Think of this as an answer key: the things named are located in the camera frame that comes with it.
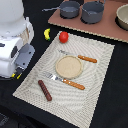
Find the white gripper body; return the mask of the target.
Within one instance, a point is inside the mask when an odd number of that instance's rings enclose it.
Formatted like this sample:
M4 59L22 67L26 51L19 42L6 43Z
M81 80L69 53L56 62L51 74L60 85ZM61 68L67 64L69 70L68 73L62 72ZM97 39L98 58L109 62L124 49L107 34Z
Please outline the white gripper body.
M30 44L33 37L34 31L30 22L27 22L26 30L19 37L0 37L0 78L20 77L35 52Z

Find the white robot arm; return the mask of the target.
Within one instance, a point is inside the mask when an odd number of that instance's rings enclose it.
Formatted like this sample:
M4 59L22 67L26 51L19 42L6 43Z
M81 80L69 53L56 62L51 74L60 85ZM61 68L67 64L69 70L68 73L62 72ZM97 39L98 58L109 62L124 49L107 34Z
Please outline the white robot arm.
M0 0L0 79L18 78L35 52L33 26L22 0Z

